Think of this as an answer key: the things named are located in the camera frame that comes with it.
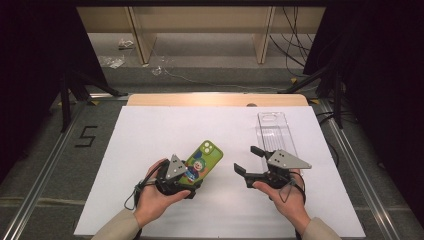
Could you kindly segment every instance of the metal rail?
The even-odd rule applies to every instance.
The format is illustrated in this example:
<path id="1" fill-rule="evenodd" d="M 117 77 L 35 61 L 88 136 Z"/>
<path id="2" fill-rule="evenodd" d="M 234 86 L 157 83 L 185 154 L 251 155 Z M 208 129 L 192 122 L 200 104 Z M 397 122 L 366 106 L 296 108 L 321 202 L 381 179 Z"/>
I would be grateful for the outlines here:
<path id="1" fill-rule="evenodd" d="M 51 151 L 49 157 L 47 158 L 46 163 L 41 169 L 40 174 L 35 180 L 28 195 L 23 200 L 19 210 L 17 211 L 14 218 L 12 219 L 6 231 L 6 234 L 3 236 L 3 240 L 17 240 L 21 236 L 26 223 L 31 217 L 31 214 L 35 208 L 35 205 L 37 204 L 37 201 L 41 193 L 43 192 L 45 186 L 47 185 L 48 180 L 51 174 L 53 173 L 57 165 L 57 162 L 60 159 L 60 156 L 62 155 L 63 150 L 66 147 L 69 136 L 71 135 L 73 131 L 75 122 L 78 120 L 78 117 L 80 113 L 82 112 L 82 110 L 84 109 L 85 105 L 86 105 L 86 102 L 77 103 L 71 123 L 69 124 L 66 131 L 60 133 L 59 138 L 56 141 L 56 144 L 53 147 L 53 150 Z"/>
<path id="2" fill-rule="evenodd" d="M 321 108 L 324 112 L 332 111 L 331 106 L 327 100 L 321 99 L 320 101 L 322 102 Z M 368 179 L 368 176 L 365 173 L 361 162 L 353 151 L 353 148 L 350 145 L 343 129 L 338 128 L 333 119 L 331 119 L 329 123 L 384 238 L 390 240 L 400 239 L 399 234 L 393 224 L 393 220 L 384 208 L 384 205 L 378 197 L 378 194 L 376 193 L 371 181 Z"/>

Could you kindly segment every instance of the black cable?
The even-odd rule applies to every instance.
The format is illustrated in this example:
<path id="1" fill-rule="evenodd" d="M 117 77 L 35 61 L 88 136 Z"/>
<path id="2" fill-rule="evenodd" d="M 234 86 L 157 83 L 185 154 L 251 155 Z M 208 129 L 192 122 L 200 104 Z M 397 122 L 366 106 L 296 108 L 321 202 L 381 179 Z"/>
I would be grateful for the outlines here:
<path id="1" fill-rule="evenodd" d="M 334 112 L 322 112 L 322 113 L 318 113 L 315 116 L 320 116 L 320 115 L 326 115 L 326 114 L 334 114 Z"/>
<path id="2" fill-rule="evenodd" d="M 278 48 L 278 50 L 280 50 L 286 57 L 289 57 L 291 60 L 295 61 L 297 64 L 299 64 L 302 67 L 305 67 L 305 64 L 297 61 L 294 57 L 292 57 L 288 52 L 284 51 L 275 41 L 274 38 L 272 38 L 271 35 L 269 35 L 270 39 L 272 40 L 272 42 L 274 43 L 274 45 Z"/>
<path id="3" fill-rule="evenodd" d="M 339 168 L 339 163 L 340 163 L 340 157 L 339 154 L 337 153 L 336 148 L 327 140 L 327 138 L 325 138 L 325 142 L 327 142 L 327 145 L 330 146 L 331 150 L 333 150 L 334 154 L 336 155 L 336 159 L 335 159 L 335 163 L 336 163 L 336 168 Z"/>
<path id="4" fill-rule="evenodd" d="M 287 46 L 287 50 L 286 50 L 286 52 L 289 52 L 290 45 L 291 45 L 291 44 L 289 44 L 289 45 Z M 287 64 L 287 55 L 286 55 L 286 68 L 287 68 L 287 70 L 289 71 L 289 73 L 291 73 L 293 76 L 296 76 L 296 77 L 306 77 L 306 76 L 297 75 L 297 74 L 293 73 L 293 72 L 290 70 L 289 65 Z"/>
<path id="5" fill-rule="evenodd" d="M 300 176 L 300 178 L 302 179 L 302 181 L 303 181 L 303 187 L 305 187 L 305 181 L 303 180 L 303 178 L 302 178 L 302 176 Z M 287 193 L 287 197 L 286 197 L 286 200 L 284 200 L 283 199 L 283 197 L 281 196 L 281 192 L 282 192 L 282 190 L 283 190 L 283 188 L 285 188 L 287 185 L 289 185 L 290 186 L 290 189 L 289 189 L 289 192 Z M 297 188 L 297 190 L 299 190 L 299 192 L 302 194 L 302 196 L 303 196 L 303 203 L 305 204 L 305 202 L 306 202 L 306 193 L 305 193 L 305 190 L 304 189 L 302 189 L 299 185 L 297 185 L 297 183 L 296 183 L 296 181 L 292 181 L 292 180 L 290 180 L 286 185 L 284 185 L 282 188 L 280 188 L 280 190 L 278 191 L 278 196 L 280 197 L 280 200 L 283 202 L 283 203 L 286 203 L 287 202 L 287 200 L 289 199 L 289 197 L 290 197 L 290 193 L 291 193 L 291 187 L 295 187 L 295 188 Z"/>
<path id="6" fill-rule="evenodd" d="M 299 177 L 300 177 L 300 179 L 302 179 L 302 182 L 303 182 L 303 189 L 301 188 L 301 187 L 299 187 L 299 185 L 297 185 L 296 183 L 294 183 L 294 187 L 296 187 L 299 191 L 300 191 L 300 193 L 302 193 L 302 196 L 303 196 L 303 204 L 305 204 L 306 203 L 306 184 L 305 184 L 305 180 L 303 179 L 303 177 L 302 177 L 302 175 L 300 175 L 299 173 L 297 173 L 297 172 L 292 172 L 292 171 L 290 171 L 290 173 L 293 173 L 293 174 L 297 174 Z M 297 230 L 295 230 L 295 235 L 296 235 L 296 239 L 297 240 L 302 240 L 302 236 L 300 235 L 300 233 L 297 231 Z"/>
<path id="7" fill-rule="evenodd" d="M 311 41 L 311 43 L 314 43 L 314 41 L 312 40 L 311 36 L 309 36 L 309 34 L 306 34 L 306 36 L 308 36 L 308 38 Z"/>
<path id="8" fill-rule="evenodd" d="M 282 33 L 281 33 L 281 37 L 283 37 L 283 39 L 286 40 L 286 42 L 288 42 L 289 44 L 291 44 L 291 45 L 293 45 L 295 47 L 302 48 L 303 50 L 306 50 L 306 51 L 311 51 L 311 49 L 309 49 L 309 48 L 306 48 L 306 47 L 299 46 L 299 45 L 296 45 L 294 43 L 291 43 L 286 37 L 284 37 L 284 34 L 282 34 Z"/>
<path id="9" fill-rule="evenodd" d="M 147 176 L 143 179 L 143 181 L 142 182 L 139 182 L 135 187 L 134 187 L 134 190 L 133 190 L 133 192 L 132 192 L 132 194 L 127 198 L 127 200 L 125 200 L 125 203 L 124 203 L 124 207 L 126 208 L 126 209 L 128 209 L 128 210 L 134 210 L 134 208 L 135 208 L 135 203 L 134 203 L 134 206 L 132 207 L 132 208 L 128 208 L 127 207 L 127 202 L 128 202 L 128 200 L 130 200 L 130 198 L 132 197 L 132 196 L 134 196 L 134 194 L 136 193 L 136 191 L 139 191 L 139 192 L 141 192 L 142 190 L 143 190 L 143 188 L 145 187 L 145 186 L 150 186 L 150 185 L 155 185 L 155 184 L 147 184 L 147 181 L 149 181 L 149 179 L 150 179 L 150 177 L 153 175 L 153 173 L 155 173 L 159 168 L 161 168 L 163 165 L 165 165 L 166 164 L 166 161 L 162 161 L 161 163 L 159 163 L 152 171 L 150 171 L 148 174 L 147 174 Z"/>
<path id="10" fill-rule="evenodd" d="M 326 121 L 328 121 L 328 120 L 330 120 L 331 118 L 333 118 L 334 117 L 334 113 L 332 113 L 332 114 L 330 114 L 329 116 L 327 116 L 327 117 L 325 117 L 324 119 L 322 119 L 320 122 L 319 122 L 319 125 L 321 126 L 322 124 L 324 124 Z"/>
<path id="11" fill-rule="evenodd" d="M 292 30 L 292 38 L 290 39 L 290 43 L 291 43 L 291 41 L 293 39 L 293 35 L 294 35 L 296 37 L 297 43 L 299 44 L 299 46 L 301 46 L 301 48 L 299 48 L 300 54 L 302 55 L 303 60 L 306 61 L 305 57 L 302 54 L 302 48 L 304 49 L 304 47 L 303 47 L 302 42 L 300 41 L 299 36 L 297 34 L 297 15 L 298 15 L 298 12 L 299 12 L 299 8 L 298 7 L 294 7 L 293 9 L 294 9 L 294 13 L 293 13 L 293 16 L 294 16 L 294 25 L 292 25 L 292 23 L 291 23 L 288 15 L 287 15 L 287 12 L 286 12 L 285 8 L 283 7 L 284 15 L 285 15 L 285 17 L 287 19 L 287 22 L 289 23 L 290 29 Z"/>
<path id="12" fill-rule="evenodd" d="M 321 51 L 319 52 L 319 54 L 318 54 L 318 57 L 317 57 L 317 61 L 316 61 L 316 66 L 317 66 L 317 68 L 320 68 L 320 66 L 319 66 L 319 61 L 320 61 L 320 58 L 321 58 L 321 55 L 328 49 L 328 47 L 330 47 L 331 45 L 333 45 L 333 43 L 335 43 L 336 42 L 336 40 L 338 39 L 338 38 L 340 38 L 342 36 L 342 33 L 339 33 L 339 35 L 337 35 L 333 40 L 331 40 L 331 42 L 329 42 L 327 45 L 325 45 L 322 49 L 321 49 Z"/>

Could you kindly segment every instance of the wire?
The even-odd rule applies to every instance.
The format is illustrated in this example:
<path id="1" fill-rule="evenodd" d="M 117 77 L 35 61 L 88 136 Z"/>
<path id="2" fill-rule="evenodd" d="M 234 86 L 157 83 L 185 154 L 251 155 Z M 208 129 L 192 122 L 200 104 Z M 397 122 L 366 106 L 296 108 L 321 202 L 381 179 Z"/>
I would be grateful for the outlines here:
<path id="1" fill-rule="evenodd" d="M 328 120 L 330 120 L 331 118 L 333 118 L 334 117 L 334 113 L 332 113 L 332 114 L 330 114 L 329 116 L 327 116 L 327 117 L 325 117 L 324 119 L 322 119 L 320 122 L 319 122 L 319 125 L 321 126 L 322 124 L 324 124 L 326 121 L 328 121 Z"/>
<path id="2" fill-rule="evenodd" d="M 295 47 L 302 48 L 302 49 L 307 50 L 307 51 L 311 51 L 309 48 L 305 48 L 303 46 L 299 46 L 297 44 L 291 43 L 286 37 L 284 37 L 284 34 L 282 34 L 282 33 L 281 33 L 281 37 L 283 37 L 283 39 L 286 40 L 286 42 L 288 42 L 289 44 L 291 44 L 291 45 L 293 45 Z"/>
<path id="3" fill-rule="evenodd" d="M 305 61 L 306 61 L 306 59 L 305 59 L 305 57 L 303 56 L 303 53 L 302 53 L 302 49 L 304 50 L 305 48 L 303 47 L 302 42 L 300 41 L 299 36 L 298 36 L 298 34 L 297 34 L 297 16 L 298 16 L 299 8 L 298 8 L 298 7 L 294 7 L 293 9 L 294 9 L 294 13 L 293 13 L 293 17 L 294 17 L 294 24 L 292 25 L 292 23 L 291 23 L 291 21 L 290 21 L 290 19 L 289 19 L 288 15 L 287 15 L 286 9 L 285 9 L 285 7 L 283 7 L 284 15 L 285 15 L 285 17 L 286 17 L 286 19 L 287 19 L 287 22 L 289 23 L 289 26 L 290 26 L 291 30 L 292 30 L 292 37 L 291 37 L 291 39 L 290 39 L 289 43 L 290 43 L 290 44 L 292 44 L 292 43 L 291 43 L 291 41 L 292 41 L 292 39 L 293 39 L 293 36 L 295 36 L 295 37 L 296 37 L 296 40 L 297 40 L 298 45 L 299 45 L 299 46 L 301 46 L 301 47 L 299 48 L 299 52 L 300 52 L 300 54 L 302 55 L 303 60 L 305 60 Z"/>
<path id="4" fill-rule="evenodd" d="M 152 177 L 152 175 L 159 169 L 161 168 L 163 165 L 165 165 L 167 162 L 166 161 L 162 161 L 161 163 L 159 163 L 155 168 L 152 169 L 152 171 L 150 171 L 146 177 L 143 179 L 142 182 L 139 182 L 135 187 L 133 192 L 131 193 L 131 195 L 127 198 L 127 200 L 125 200 L 124 203 L 124 207 L 128 210 L 134 210 L 136 203 L 134 202 L 134 206 L 132 208 L 128 208 L 127 207 L 127 202 L 130 200 L 130 198 L 132 196 L 134 196 L 136 194 L 136 192 L 140 192 L 143 190 L 144 187 L 146 186 L 150 186 L 150 185 L 155 185 L 155 184 L 147 184 L 147 181 L 149 181 L 149 179 Z"/>
<path id="5" fill-rule="evenodd" d="M 286 185 L 284 185 L 282 188 L 280 188 L 280 190 L 278 190 L 278 196 L 280 196 L 280 200 L 283 202 L 283 203 L 286 203 L 287 202 L 287 200 L 289 199 L 289 197 L 290 197 L 290 193 L 291 193 L 291 188 L 292 188 L 292 186 L 294 185 L 294 184 L 296 184 L 296 182 L 292 179 L 292 180 L 290 180 Z M 284 200 L 283 199 L 283 196 L 281 196 L 281 195 L 283 195 L 283 194 L 281 194 L 281 192 L 283 191 L 283 189 L 284 188 L 286 188 L 286 187 L 289 187 L 289 192 L 287 193 L 287 196 L 286 196 L 286 199 Z"/>
<path id="6" fill-rule="evenodd" d="M 306 184 L 305 184 L 305 180 L 303 179 L 302 175 L 299 174 L 298 172 L 292 172 L 292 171 L 290 171 L 290 173 L 296 174 L 296 175 L 298 175 L 300 177 L 300 179 L 302 179 L 302 182 L 303 182 L 303 191 L 306 192 Z"/>
<path id="7" fill-rule="evenodd" d="M 339 157 L 339 154 L 337 153 L 336 148 L 327 140 L 326 137 L 324 137 L 324 139 L 325 139 L 325 142 L 327 142 L 327 145 L 330 146 L 331 150 L 333 150 L 334 154 L 336 155 L 336 159 L 335 159 L 336 168 L 339 168 L 340 157 Z"/>
<path id="8" fill-rule="evenodd" d="M 341 111 L 340 113 L 345 113 L 345 114 L 348 114 L 349 113 L 349 111 Z M 326 114 L 334 114 L 334 112 L 323 112 L 323 113 L 318 113 L 318 114 L 316 114 L 315 116 L 321 116 L 321 115 L 326 115 Z"/>
<path id="9" fill-rule="evenodd" d="M 309 34 L 306 34 L 306 36 L 308 36 L 308 38 L 311 41 L 311 43 L 314 43 L 314 40 L 312 40 L 312 38 L 311 38 L 311 36 L 309 36 Z"/>
<path id="10" fill-rule="evenodd" d="M 288 46 L 287 46 L 287 52 L 289 52 L 289 50 L 290 50 L 290 45 L 291 44 L 289 44 Z M 287 70 L 293 75 L 293 76 L 296 76 L 296 77 L 306 77 L 306 76 L 301 76 L 301 75 L 297 75 L 297 74 L 295 74 L 295 73 L 293 73 L 291 70 L 290 70 L 290 68 L 289 68 L 289 65 L 288 65 L 288 61 L 287 61 L 287 55 L 286 55 L 286 68 L 287 68 Z"/>
<path id="11" fill-rule="evenodd" d="M 297 61 L 294 57 L 292 57 L 289 53 L 287 53 L 286 51 L 284 51 L 275 41 L 274 38 L 272 38 L 271 35 L 269 35 L 269 38 L 272 40 L 272 42 L 274 43 L 274 45 L 278 48 L 278 50 L 280 50 L 286 57 L 289 57 L 291 60 L 295 61 L 297 64 L 299 64 L 302 67 L 305 67 L 305 64 Z"/>
<path id="12" fill-rule="evenodd" d="M 321 58 L 321 55 L 328 49 L 328 47 L 330 47 L 331 45 L 333 45 L 333 43 L 335 43 L 336 42 L 336 40 L 338 39 L 338 38 L 340 38 L 340 36 L 342 36 L 342 33 L 339 33 L 339 35 L 337 35 L 333 40 L 331 40 L 331 42 L 329 42 L 327 45 L 325 45 L 322 49 L 321 49 L 321 51 L 320 51 L 320 53 L 318 54 L 318 57 L 317 57 L 317 62 L 316 62 L 316 66 L 317 66 L 317 68 L 320 68 L 320 66 L 319 66 L 319 61 L 320 61 L 320 58 Z"/>

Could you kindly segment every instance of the gray floor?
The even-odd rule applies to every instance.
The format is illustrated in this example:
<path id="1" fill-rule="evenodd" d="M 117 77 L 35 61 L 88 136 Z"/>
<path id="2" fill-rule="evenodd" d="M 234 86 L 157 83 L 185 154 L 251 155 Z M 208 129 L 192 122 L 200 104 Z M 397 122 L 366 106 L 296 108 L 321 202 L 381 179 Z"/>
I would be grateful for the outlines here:
<path id="1" fill-rule="evenodd" d="M 117 50 L 121 38 L 132 40 L 129 34 L 90 34 L 90 38 L 101 59 L 110 57 L 125 60 L 117 69 L 104 67 L 111 87 L 122 92 L 269 93 L 290 87 L 294 77 L 302 79 L 292 74 L 301 75 L 302 67 L 292 60 L 286 65 L 286 58 L 272 43 L 268 47 L 266 63 L 258 65 L 250 35 L 161 34 L 148 65 L 139 63 L 134 50 Z M 287 43 L 281 36 L 273 35 L 273 38 L 283 49 L 287 49 Z M 301 41 L 305 47 L 310 47 L 309 37 L 303 35 Z M 298 48 L 291 47 L 290 53 L 297 60 L 303 61 Z M 316 84 L 305 87 L 299 93 L 314 98 Z M 92 93 L 101 92 L 95 87 L 89 87 L 89 90 Z M 27 150 L 28 157 L 16 163 L 0 186 L 1 233 L 6 231 L 22 200 L 30 192 L 59 138 L 62 122 L 58 103 L 59 99 L 52 105 L 51 115 L 46 116 L 43 127 Z M 95 103 L 82 105 L 66 147 L 54 166 L 20 239 L 80 239 L 73 236 L 73 230 L 96 177 L 120 108 L 126 101 L 100 99 Z M 80 106 L 79 103 L 72 108 L 76 110 Z M 311 106 L 317 114 L 323 112 L 322 104 Z M 378 157 L 361 126 L 349 112 L 349 106 L 345 103 L 343 108 L 347 111 L 343 115 L 343 131 L 385 211 L 393 220 L 399 239 L 424 239 L 423 228 L 390 177 L 377 165 Z M 86 126 L 97 126 L 86 131 L 86 135 L 96 138 L 91 147 L 76 147 L 89 143 L 88 139 L 80 139 Z M 324 123 L 322 130 L 339 155 L 338 170 L 367 239 L 384 239 L 384 231 L 380 229 L 330 123 Z"/>

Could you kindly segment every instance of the wrist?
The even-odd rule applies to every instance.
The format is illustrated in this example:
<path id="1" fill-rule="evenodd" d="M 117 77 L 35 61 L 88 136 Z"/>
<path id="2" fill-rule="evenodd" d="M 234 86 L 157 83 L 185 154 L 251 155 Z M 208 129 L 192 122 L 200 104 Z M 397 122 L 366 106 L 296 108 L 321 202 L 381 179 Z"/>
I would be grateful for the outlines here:
<path id="1" fill-rule="evenodd" d="M 135 219 L 137 220 L 138 227 L 139 227 L 140 229 L 142 229 L 144 226 L 146 226 L 148 223 L 150 223 L 150 222 L 151 222 L 151 220 L 150 220 L 148 217 L 146 217 L 146 215 L 144 215 L 144 214 L 140 214 L 140 213 L 139 213 L 139 212 L 137 212 L 137 211 L 135 211 L 135 212 L 133 213 L 133 215 L 134 215 Z"/>
<path id="2" fill-rule="evenodd" d="M 293 224 L 294 228 L 300 235 L 303 235 L 306 227 L 311 222 L 311 218 L 306 212 L 287 217 L 287 219 Z"/>

